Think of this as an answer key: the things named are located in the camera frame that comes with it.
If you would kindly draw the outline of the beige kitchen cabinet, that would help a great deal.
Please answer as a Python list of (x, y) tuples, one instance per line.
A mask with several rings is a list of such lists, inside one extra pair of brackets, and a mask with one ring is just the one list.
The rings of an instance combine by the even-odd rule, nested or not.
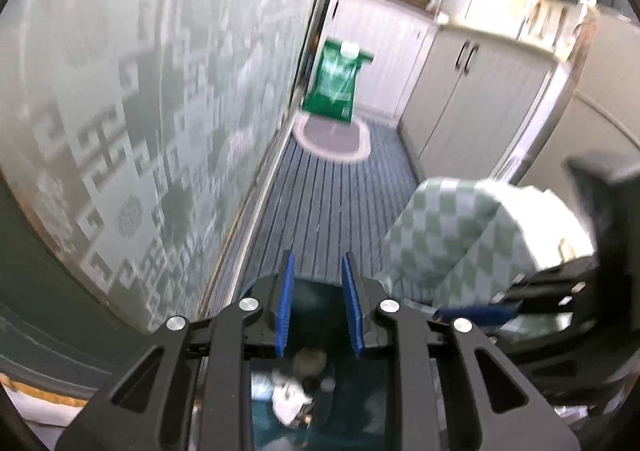
[(372, 55), (355, 111), (398, 127), (422, 177), (508, 178), (516, 144), (558, 88), (551, 52), (390, 0), (330, 0), (320, 38)]

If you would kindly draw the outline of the blue striped floor mat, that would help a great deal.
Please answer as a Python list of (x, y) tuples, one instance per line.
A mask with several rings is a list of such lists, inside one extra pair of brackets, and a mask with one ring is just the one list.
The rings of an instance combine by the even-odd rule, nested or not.
[(346, 252), (368, 277), (382, 270), (384, 237), (418, 181), (398, 130), (368, 127), (371, 153), (356, 163), (315, 156), (299, 145), (291, 126), (278, 133), (222, 249), (203, 315), (275, 271), (287, 249), (296, 275), (320, 282), (340, 280)]

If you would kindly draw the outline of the silver snack wrapper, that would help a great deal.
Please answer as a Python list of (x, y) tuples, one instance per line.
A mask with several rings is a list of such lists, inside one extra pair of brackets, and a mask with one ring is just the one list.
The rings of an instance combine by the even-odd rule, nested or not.
[(335, 390), (335, 365), (319, 348), (300, 349), (293, 357), (255, 359), (250, 364), (250, 399), (268, 408), (286, 428), (307, 429), (326, 422)]

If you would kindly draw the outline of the patterned frosted glass door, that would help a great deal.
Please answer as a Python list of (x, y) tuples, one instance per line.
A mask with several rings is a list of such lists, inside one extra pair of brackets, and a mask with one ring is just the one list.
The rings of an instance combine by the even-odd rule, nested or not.
[(288, 103), (314, 0), (8, 0), (1, 166), (67, 269), (194, 318)]

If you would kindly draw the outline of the white refrigerator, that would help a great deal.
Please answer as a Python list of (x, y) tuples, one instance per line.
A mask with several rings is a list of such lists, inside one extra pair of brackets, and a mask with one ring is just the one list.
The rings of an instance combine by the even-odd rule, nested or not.
[(639, 25), (605, 8), (582, 25), (568, 81), (527, 147), (515, 181), (551, 190), (580, 215), (563, 162), (589, 151), (639, 155)]

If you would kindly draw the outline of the green printed sack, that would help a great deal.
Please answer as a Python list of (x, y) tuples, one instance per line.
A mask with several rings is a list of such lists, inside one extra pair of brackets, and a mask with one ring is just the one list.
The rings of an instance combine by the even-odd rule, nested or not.
[(354, 42), (327, 38), (320, 52), (316, 78), (303, 101), (309, 114), (349, 124), (356, 93), (356, 81), (363, 64), (371, 64), (374, 55)]

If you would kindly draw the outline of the oval grey pink rug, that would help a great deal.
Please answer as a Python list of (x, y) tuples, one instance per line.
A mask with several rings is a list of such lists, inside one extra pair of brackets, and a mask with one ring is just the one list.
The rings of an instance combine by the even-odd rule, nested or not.
[(371, 154), (369, 126), (359, 118), (346, 123), (300, 111), (292, 133), (300, 148), (328, 162), (356, 164)]

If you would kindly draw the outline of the green checkered tablecloth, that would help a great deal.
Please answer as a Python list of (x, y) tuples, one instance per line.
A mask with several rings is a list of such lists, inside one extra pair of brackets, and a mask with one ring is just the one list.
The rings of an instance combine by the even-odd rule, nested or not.
[(518, 275), (593, 252), (588, 231), (550, 190), (430, 178), (384, 237), (375, 278), (398, 301), (465, 307), (489, 303)]

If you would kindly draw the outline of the dark teal trash bin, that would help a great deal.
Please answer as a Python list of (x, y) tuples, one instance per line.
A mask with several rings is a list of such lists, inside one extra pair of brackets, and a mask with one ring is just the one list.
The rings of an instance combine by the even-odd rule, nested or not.
[(343, 291), (297, 278), (284, 354), (247, 349), (256, 450), (391, 450), (390, 365), (357, 357)]

